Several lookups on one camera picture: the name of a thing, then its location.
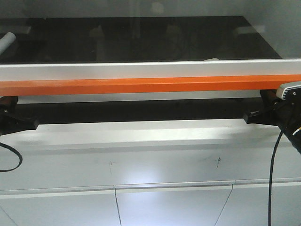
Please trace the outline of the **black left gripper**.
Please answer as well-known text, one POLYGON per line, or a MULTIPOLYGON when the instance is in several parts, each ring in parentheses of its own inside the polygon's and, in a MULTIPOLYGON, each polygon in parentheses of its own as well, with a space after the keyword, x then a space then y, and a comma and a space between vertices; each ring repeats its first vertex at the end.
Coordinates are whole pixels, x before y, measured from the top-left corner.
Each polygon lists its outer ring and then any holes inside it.
POLYGON ((0 135, 36 130, 39 121, 37 118, 28 118, 15 112, 18 102, 17 96, 0 98, 0 135))

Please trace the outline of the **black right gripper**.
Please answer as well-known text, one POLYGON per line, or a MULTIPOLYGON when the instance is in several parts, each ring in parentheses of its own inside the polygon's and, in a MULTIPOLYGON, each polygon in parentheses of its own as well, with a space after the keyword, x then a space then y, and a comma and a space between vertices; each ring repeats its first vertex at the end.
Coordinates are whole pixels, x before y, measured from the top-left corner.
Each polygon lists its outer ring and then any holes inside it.
POLYGON ((261 90, 263 109, 244 113, 247 124, 272 125, 283 128, 301 121, 301 90, 295 89, 285 94, 285 99, 276 95, 275 90, 261 90))

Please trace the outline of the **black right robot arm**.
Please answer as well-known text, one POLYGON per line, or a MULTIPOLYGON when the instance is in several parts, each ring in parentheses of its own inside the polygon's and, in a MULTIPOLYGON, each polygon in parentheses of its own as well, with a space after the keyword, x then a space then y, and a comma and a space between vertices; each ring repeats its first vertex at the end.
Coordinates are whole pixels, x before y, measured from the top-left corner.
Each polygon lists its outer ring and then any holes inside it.
POLYGON ((301 151, 301 93, 290 91, 285 100, 276 96, 275 90, 261 90, 262 110, 247 112, 243 119, 247 124, 277 126, 292 146, 301 151))

